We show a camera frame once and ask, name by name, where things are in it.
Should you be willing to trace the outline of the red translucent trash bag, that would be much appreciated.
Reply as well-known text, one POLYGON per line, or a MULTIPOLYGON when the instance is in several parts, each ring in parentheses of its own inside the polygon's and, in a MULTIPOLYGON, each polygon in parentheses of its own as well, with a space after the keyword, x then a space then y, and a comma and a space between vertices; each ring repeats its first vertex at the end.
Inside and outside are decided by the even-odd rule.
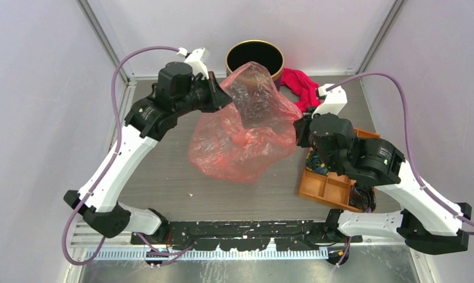
POLYGON ((293 123, 303 114, 257 62, 240 66, 220 86, 233 102, 200 115, 189 161, 209 177, 255 183, 272 164, 296 151, 293 123))

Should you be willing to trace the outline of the dark blue gold-rimmed trash bin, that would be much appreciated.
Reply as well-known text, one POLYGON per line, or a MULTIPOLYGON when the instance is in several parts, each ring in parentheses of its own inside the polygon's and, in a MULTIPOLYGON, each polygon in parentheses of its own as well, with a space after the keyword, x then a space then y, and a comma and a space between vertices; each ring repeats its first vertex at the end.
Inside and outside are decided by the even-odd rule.
POLYGON ((275 88, 280 90, 285 63, 282 51, 267 41, 242 41, 227 52, 225 57, 226 75, 230 75, 237 68, 251 61, 264 66, 271 75, 275 88))

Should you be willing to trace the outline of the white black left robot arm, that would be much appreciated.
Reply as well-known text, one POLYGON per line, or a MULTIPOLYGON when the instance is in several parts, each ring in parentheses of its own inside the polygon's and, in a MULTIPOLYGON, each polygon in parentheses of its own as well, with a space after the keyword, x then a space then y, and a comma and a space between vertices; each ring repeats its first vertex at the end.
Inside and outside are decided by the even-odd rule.
POLYGON ((120 193, 148 152, 177 126, 179 117, 196 110, 214 113, 231 102, 205 63, 185 60, 166 64, 152 92, 133 103, 115 148, 86 185, 64 195, 64 202, 106 238, 136 232, 154 244, 163 243, 168 235, 167 219, 154 209, 120 203, 120 193))

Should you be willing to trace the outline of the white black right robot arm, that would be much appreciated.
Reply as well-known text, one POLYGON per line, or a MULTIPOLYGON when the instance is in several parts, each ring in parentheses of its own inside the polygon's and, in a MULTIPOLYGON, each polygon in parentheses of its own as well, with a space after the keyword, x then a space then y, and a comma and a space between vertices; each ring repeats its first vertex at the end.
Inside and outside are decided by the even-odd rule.
POLYGON ((470 219, 471 206, 449 202, 425 188, 392 143, 358 137, 351 121, 332 113, 306 114, 294 121, 294 129, 297 145, 316 151, 329 172, 349 177, 360 188, 384 192, 401 205, 400 211, 389 213, 331 209, 323 227, 329 241, 376 236, 403 241, 429 255, 468 249, 469 235, 462 223, 470 219))

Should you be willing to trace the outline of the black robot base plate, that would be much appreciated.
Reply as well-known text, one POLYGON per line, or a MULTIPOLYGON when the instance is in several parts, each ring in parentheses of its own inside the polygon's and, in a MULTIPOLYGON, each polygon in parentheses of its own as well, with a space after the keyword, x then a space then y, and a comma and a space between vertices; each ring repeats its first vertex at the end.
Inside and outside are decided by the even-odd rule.
POLYGON ((194 251, 263 251, 272 244, 277 251, 312 251, 322 246, 346 244, 348 238, 324 227, 324 222, 298 221, 173 221, 153 235, 132 235, 131 244, 194 251))

